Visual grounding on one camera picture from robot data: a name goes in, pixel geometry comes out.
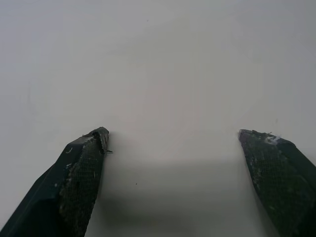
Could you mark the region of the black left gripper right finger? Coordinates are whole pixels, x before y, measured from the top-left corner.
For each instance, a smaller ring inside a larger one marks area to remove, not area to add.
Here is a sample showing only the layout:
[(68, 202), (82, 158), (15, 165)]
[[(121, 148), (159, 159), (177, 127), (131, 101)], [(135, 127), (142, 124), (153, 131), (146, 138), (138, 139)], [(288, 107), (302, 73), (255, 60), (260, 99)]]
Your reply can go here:
[(316, 166), (278, 136), (241, 129), (238, 139), (256, 194), (280, 237), (316, 237)]

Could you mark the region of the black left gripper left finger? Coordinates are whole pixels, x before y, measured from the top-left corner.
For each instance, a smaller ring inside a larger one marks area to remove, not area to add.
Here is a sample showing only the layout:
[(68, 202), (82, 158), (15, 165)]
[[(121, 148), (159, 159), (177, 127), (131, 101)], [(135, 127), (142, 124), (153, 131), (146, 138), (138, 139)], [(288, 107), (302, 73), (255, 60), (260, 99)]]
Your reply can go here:
[(70, 142), (31, 186), (0, 237), (84, 237), (98, 196), (109, 131)]

